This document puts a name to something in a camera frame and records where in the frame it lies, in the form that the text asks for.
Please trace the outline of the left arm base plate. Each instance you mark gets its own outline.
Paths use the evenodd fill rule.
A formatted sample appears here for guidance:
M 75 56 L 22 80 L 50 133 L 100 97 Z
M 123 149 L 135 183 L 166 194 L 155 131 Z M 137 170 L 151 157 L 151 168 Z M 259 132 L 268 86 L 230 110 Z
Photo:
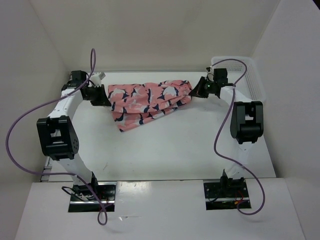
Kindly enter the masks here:
M 83 194 L 74 185 L 73 187 L 63 186 L 61 188 L 70 196 L 68 212 L 69 213 L 98 213 L 102 210 L 97 199 L 85 188 Z M 116 183 L 100 182 L 95 188 L 97 196 L 101 200 L 107 212 L 114 212 L 116 200 Z

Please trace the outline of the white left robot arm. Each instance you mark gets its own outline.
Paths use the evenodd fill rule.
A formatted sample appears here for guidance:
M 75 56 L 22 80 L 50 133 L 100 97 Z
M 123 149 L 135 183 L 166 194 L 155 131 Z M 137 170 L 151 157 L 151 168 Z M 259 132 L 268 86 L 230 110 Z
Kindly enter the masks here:
M 82 101 L 89 101 L 95 107 L 111 105 L 102 84 L 104 77 L 103 72 L 88 76 L 82 70 L 72 71 L 69 81 L 61 89 L 61 100 L 46 118 L 40 118 L 36 123 L 43 154 L 71 174 L 71 190 L 80 201 L 96 199 L 100 187 L 95 174 L 79 155 L 80 142 L 72 119 Z

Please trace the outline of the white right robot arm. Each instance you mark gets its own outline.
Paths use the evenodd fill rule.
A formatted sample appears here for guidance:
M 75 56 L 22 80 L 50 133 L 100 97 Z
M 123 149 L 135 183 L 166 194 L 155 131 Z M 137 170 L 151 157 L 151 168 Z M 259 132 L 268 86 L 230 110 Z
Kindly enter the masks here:
M 263 103 L 253 101 L 236 90 L 236 82 L 228 82 L 228 72 L 225 68 L 215 68 L 202 76 L 189 96 L 206 99 L 214 94 L 229 105 L 227 114 L 222 121 L 213 143 L 214 152 L 221 158 L 233 162 L 232 169 L 236 173 L 247 171 L 253 178 L 257 176 L 249 170 L 245 163 L 248 160 L 248 152 L 264 133 Z M 228 118 L 230 119 L 230 135 L 237 141 L 238 159 L 233 159 L 220 154 L 217 150 L 219 136 Z

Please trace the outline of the pink shark print shorts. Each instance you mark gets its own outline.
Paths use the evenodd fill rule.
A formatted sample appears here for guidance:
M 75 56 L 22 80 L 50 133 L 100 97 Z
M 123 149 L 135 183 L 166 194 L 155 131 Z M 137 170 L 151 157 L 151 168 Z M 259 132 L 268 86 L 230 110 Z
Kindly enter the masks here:
M 116 126 L 120 132 L 127 132 L 189 104 L 191 90 L 187 80 L 113 84 L 107 88 L 107 97 Z

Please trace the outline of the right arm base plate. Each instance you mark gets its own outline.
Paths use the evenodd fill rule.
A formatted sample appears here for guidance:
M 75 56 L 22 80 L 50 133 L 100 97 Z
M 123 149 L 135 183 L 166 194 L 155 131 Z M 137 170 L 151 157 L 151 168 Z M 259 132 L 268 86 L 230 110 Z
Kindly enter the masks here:
M 244 182 L 242 186 L 222 187 L 218 181 L 204 181 L 204 197 L 206 210 L 251 209 L 249 192 Z

